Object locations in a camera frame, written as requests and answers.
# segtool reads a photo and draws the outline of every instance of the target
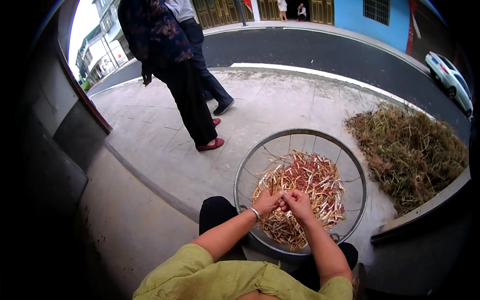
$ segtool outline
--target green blouse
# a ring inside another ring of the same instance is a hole
[[[253,290],[278,299],[352,299],[352,284],[334,277],[315,292],[278,266],[267,262],[213,263],[204,248],[187,244],[150,272],[133,293],[133,299],[193,300],[236,299]]]

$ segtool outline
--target floral jacket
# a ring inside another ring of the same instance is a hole
[[[142,70],[164,68],[193,56],[193,47],[163,0],[121,0],[118,18]]]

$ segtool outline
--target hand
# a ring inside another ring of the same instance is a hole
[[[152,82],[152,73],[142,70],[142,78],[144,79],[144,85],[147,86]]]
[[[257,200],[252,207],[260,215],[260,218],[265,218],[268,213],[274,211],[280,205],[280,199],[282,199],[283,191],[277,191],[273,195],[270,195],[268,189],[264,189],[260,192]]]
[[[280,207],[283,212],[292,211],[293,216],[301,226],[310,218],[315,218],[310,197],[299,190],[286,193],[283,196],[283,201],[280,202]]]

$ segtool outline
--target black shoe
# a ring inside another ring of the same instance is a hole
[[[213,115],[215,116],[223,115],[233,105],[233,103],[235,103],[234,99],[226,107],[218,104],[218,107],[213,111]]]

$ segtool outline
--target paved ground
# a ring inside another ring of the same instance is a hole
[[[397,95],[447,121],[468,141],[470,123],[458,106],[425,74],[378,48],[330,34],[268,28],[206,36],[208,67],[235,62],[272,63],[339,74]],[[89,95],[141,76],[140,62],[94,86]]]
[[[100,260],[111,286],[129,299],[150,271],[198,236],[198,225],[139,182],[106,148],[87,175],[78,219],[87,230],[85,245],[93,242],[96,253],[86,267],[94,269]],[[91,272],[94,286],[105,284],[98,273]]]
[[[196,151],[169,90],[159,80],[155,79],[146,88],[134,82],[92,98],[114,128],[108,143],[138,172],[173,196],[177,203],[169,202],[171,205],[178,208],[181,203],[180,209],[190,218],[198,218],[202,201],[209,196],[222,195],[233,202],[233,181],[241,159],[257,141],[281,129],[308,127],[327,132],[346,143],[367,168],[356,142],[343,128],[342,120],[348,114],[373,108],[379,101],[376,96],[299,73],[229,68],[214,74],[236,103],[222,116],[217,127],[226,144],[213,151]],[[208,104],[213,110],[216,102]],[[281,149],[278,145],[272,147],[271,151]],[[339,153],[328,143],[318,140],[314,143],[306,137],[300,137],[297,145],[292,144],[292,148],[302,147],[308,151],[312,147],[315,152],[332,159]],[[338,166],[344,180],[358,176],[345,153],[340,155]],[[244,180],[244,193],[249,192],[246,185],[254,181],[255,178]],[[367,265],[373,260],[369,242],[372,231],[392,219],[395,213],[391,201],[368,182],[369,203],[365,217],[348,240],[357,247],[360,260]],[[359,180],[346,183],[348,196],[344,204],[349,219],[340,223],[334,232],[345,234],[353,224],[361,204],[360,187]]]

